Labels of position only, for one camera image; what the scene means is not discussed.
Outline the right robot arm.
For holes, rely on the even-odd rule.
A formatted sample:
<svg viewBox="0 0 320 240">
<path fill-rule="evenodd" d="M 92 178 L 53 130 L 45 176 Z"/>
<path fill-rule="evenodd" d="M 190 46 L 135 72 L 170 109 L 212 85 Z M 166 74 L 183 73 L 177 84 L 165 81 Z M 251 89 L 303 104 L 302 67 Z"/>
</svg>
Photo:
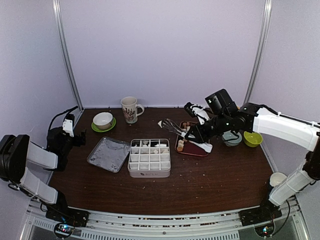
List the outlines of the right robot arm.
<svg viewBox="0 0 320 240">
<path fill-rule="evenodd" d="M 221 89 L 205 99 L 214 116 L 209 117 L 207 110 L 197 104 L 188 102 L 184 109 L 198 123 L 182 136 L 194 144 L 211 152 L 207 143 L 214 136 L 228 131 L 246 131 L 266 134 L 289 141 L 307 149 L 305 162 L 302 163 L 280 184 L 273 187 L 267 202 L 259 206 L 256 216 L 259 220 L 268 220 L 276 207 L 282 205 L 295 193 L 320 179 L 320 125 L 283 115 L 264 104 L 247 102 L 238 107 L 225 89 Z"/>
</svg>

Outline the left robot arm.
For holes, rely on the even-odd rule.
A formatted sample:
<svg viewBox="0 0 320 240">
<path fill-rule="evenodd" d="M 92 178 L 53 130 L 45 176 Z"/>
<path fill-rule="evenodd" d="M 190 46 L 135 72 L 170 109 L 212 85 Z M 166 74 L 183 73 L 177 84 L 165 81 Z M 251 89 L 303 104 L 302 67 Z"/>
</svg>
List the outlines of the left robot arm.
<svg viewBox="0 0 320 240">
<path fill-rule="evenodd" d="M 68 207 L 65 195 L 48 186 L 28 169 L 27 163 L 38 165 L 47 171 L 62 172 L 68 164 L 68 155 L 73 147 L 86 144 L 86 132 L 74 133 L 75 116 L 72 110 L 62 112 L 59 127 L 49 126 L 46 147 L 30 140 L 27 134 L 5 135 L 0 141 L 0 178 L 8 186 L 37 198 L 46 205 L 61 222 L 69 221 L 74 215 Z"/>
</svg>

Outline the bunny tin lid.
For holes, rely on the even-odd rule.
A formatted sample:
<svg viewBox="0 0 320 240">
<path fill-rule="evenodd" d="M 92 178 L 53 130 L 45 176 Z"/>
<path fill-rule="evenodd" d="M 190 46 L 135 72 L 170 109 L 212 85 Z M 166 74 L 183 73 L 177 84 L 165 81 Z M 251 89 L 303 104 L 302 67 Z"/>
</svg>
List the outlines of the bunny tin lid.
<svg viewBox="0 0 320 240">
<path fill-rule="evenodd" d="M 118 173 L 130 149 L 128 142 L 103 137 L 88 155 L 87 162 L 106 171 Z"/>
</svg>

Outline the white handled tongs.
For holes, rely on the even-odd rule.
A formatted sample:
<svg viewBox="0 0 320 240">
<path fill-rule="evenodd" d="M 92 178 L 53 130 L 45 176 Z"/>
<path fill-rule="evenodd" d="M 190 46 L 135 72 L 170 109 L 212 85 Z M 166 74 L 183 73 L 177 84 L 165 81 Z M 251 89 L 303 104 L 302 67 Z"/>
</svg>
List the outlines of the white handled tongs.
<svg viewBox="0 0 320 240">
<path fill-rule="evenodd" d="M 195 144 L 196 146 L 202 148 L 207 153 L 210 153 L 212 151 L 213 146 L 201 137 L 199 131 L 196 128 L 191 127 L 189 130 L 184 130 L 169 118 L 164 118 L 161 121 L 162 127 L 160 128 L 183 137 L 184 139 L 190 141 L 192 144 Z"/>
</svg>

